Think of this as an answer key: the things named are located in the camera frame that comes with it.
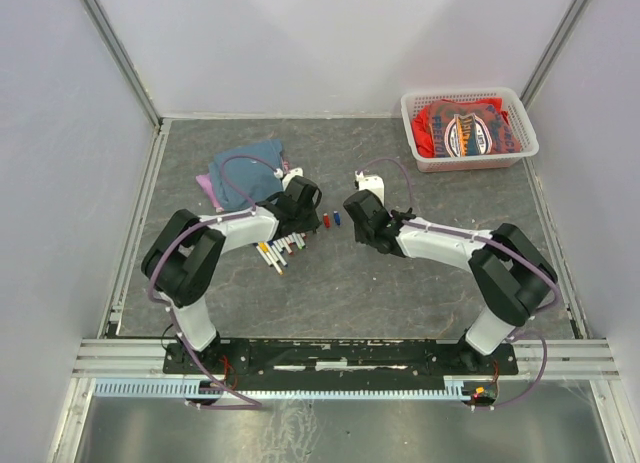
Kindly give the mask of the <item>blue cloth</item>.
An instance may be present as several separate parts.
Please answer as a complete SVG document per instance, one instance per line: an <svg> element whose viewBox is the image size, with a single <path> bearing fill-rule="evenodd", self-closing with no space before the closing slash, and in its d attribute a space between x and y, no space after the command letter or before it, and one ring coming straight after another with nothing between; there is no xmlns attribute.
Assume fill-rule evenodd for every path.
<svg viewBox="0 0 640 463"><path fill-rule="evenodd" d="M279 139L217 153L208 165L208 175L218 207L222 211L246 209L249 202L243 194L259 202L281 191L275 171L284 169L282 153Z"/></svg>

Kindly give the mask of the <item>pink cloth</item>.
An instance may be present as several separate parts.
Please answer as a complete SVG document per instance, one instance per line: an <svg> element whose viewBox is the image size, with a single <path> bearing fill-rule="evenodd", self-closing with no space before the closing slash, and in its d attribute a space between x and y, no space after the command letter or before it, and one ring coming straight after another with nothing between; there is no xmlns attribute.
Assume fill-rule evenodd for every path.
<svg viewBox="0 0 640 463"><path fill-rule="evenodd" d="M286 160L279 159L276 168L290 169ZM235 187L253 201L265 199L277 192L273 171L255 159L233 159L224 166L226 179L222 177L220 164L212 163L205 174L195 177L196 183L205 193L216 212L246 209L249 203Z"/></svg>

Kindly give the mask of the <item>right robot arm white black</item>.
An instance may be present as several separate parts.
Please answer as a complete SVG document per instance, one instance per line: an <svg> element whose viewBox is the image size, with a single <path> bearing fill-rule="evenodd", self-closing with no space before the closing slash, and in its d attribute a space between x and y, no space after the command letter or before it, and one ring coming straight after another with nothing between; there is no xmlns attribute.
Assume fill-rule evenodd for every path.
<svg viewBox="0 0 640 463"><path fill-rule="evenodd" d="M459 365L468 373L483 372L516 329L561 300L557 273L513 224L493 231L435 224L411 211L387 211L370 190L354 193L343 207L358 243L381 254L439 262L474 277L485 308L457 350Z"/></svg>

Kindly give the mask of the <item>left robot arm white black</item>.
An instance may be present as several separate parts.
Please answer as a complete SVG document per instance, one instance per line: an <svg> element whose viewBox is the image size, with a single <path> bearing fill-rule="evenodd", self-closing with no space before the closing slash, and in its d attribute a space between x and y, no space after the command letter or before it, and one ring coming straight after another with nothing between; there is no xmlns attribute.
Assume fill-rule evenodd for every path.
<svg viewBox="0 0 640 463"><path fill-rule="evenodd" d="M249 208L219 216L176 211L143 258L147 297L162 304L187 346L186 361L199 373L215 370L221 351L219 332L205 301L220 257L238 248L274 241L321 226L322 192L296 175L284 190Z"/></svg>

